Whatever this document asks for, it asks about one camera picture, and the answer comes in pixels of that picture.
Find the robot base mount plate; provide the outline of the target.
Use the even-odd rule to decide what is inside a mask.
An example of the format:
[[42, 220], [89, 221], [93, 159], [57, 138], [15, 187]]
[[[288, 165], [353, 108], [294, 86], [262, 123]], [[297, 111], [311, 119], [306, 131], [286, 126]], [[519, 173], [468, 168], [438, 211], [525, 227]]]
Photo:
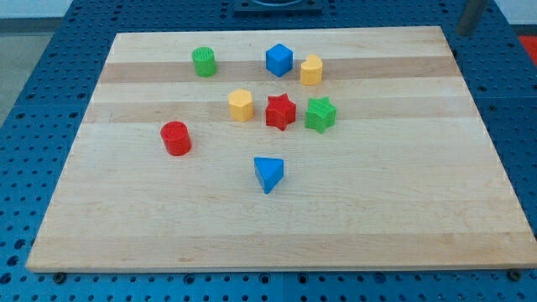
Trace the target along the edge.
[[233, 12], [245, 13], [320, 13], [322, 0], [231, 0]]

